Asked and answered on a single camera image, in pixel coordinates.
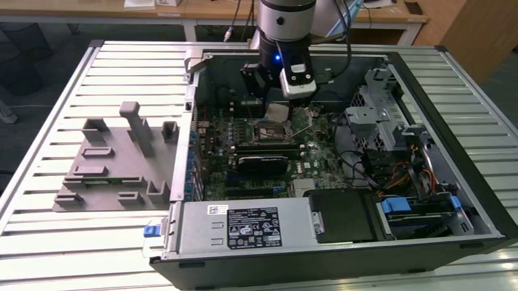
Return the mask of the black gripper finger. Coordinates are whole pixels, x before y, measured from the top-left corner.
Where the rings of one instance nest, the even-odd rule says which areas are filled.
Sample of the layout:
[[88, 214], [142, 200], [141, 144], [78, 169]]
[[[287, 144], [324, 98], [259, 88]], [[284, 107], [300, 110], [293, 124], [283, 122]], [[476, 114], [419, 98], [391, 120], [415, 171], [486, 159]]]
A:
[[289, 99], [288, 100], [288, 117], [292, 116], [293, 111], [297, 107], [304, 108], [309, 102], [309, 97]]
[[269, 72], [261, 64], [244, 64], [239, 70], [245, 90], [249, 96], [261, 101], [265, 107], [269, 92]]

